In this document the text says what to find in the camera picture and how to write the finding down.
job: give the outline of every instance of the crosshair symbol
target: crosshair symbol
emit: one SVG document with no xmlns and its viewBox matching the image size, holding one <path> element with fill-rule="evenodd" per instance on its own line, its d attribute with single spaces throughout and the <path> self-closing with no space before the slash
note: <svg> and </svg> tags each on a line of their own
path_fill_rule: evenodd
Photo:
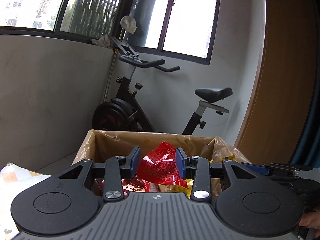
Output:
<svg viewBox="0 0 320 240">
<path fill-rule="evenodd" d="M 154 196 L 152 196 L 154 199 L 159 199 L 159 198 L 161 198 L 161 196 L 160 195 L 154 195 Z"/>
</svg>

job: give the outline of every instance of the floor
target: floor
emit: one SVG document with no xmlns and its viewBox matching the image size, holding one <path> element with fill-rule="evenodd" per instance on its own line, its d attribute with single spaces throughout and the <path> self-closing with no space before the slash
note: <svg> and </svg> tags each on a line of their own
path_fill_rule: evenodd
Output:
<svg viewBox="0 0 320 240">
<path fill-rule="evenodd" d="M 77 152 L 74 152 L 67 157 L 61 158 L 54 163 L 51 163 L 39 170 L 37 172 L 47 175 L 54 175 L 60 171 L 63 171 L 64 169 L 71 166 L 74 158 L 76 157 Z"/>
</svg>

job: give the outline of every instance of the exercise bike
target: exercise bike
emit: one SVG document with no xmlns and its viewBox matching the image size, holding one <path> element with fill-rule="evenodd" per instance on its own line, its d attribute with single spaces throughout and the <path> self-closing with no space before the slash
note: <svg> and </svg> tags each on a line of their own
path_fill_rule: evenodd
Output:
<svg viewBox="0 0 320 240">
<path fill-rule="evenodd" d="M 156 132 L 135 99 L 137 91 L 142 88 L 142 84 L 136 83 L 135 91 L 132 93 L 129 89 L 131 78 L 137 67 L 153 67 L 167 73 L 177 71 L 180 67 L 165 68 L 161 66 L 165 64 L 163 59 L 156 61 L 142 60 L 127 42 L 115 37 L 111 37 L 111 41 L 112 47 L 120 52 L 119 60 L 128 63 L 129 68 L 123 77 L 118 77 L 116 80 L 120 84 L 116 97 L 96 108 L 92 118 L 92 128 L 95 130 Z M 216 113 L 220 115 L 229 113 L 228 109 L 213 103 L 231 96 L 231 88 L 197 89 L 195 94 L 204 101 L 199 101 L 197 110 L 192 114 L 182 134 L 192 135 L 198 125 L 201 129 L 204 128 L 206 122 L 201 122 L 201 118 L 207 107 L 216 110 Z"/>
</svg>

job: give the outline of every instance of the stationary bike handlebar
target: stationary bike handlebar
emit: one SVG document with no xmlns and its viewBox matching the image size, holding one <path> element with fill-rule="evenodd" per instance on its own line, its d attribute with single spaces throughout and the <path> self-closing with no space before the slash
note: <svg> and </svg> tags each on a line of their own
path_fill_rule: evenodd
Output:
<svg viewBox="0 0 320 240">
<path fill-rule="evenodd" d="M 165 67 L 160 66 L 160 65 L 165 64 L 164 59 L 155 60 L 155 61 L 145 61 L 145 60 L 141 60 L 141 59 L 134 59 L 131 56 L 119 55 L 119 60 L 126 62 L 126 63 L 129 63 L 133 66 L 140 67 L 140 68 L 154 67 L 154 68 L 159 69 L 163 72 L 173 72 L 173 71 L 177 71 L 180 69 L 179 66 L 172 67 L 172 68 L 165 68 Z"/>
</svg>

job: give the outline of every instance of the checkered tablecloth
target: checkered tablecloth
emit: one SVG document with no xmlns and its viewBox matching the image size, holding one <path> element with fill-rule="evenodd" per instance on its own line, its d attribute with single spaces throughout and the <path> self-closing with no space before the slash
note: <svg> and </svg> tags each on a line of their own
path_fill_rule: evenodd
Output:
<svg viewBox="0 0 320 240">
<path fill-rule="evenodd" d="M 0 171 L 0 240 L 10 240 L 19 233 L 10 212 L 16 195 L 48 177 L 13 163 L 8 163 Z"/>
</svg>

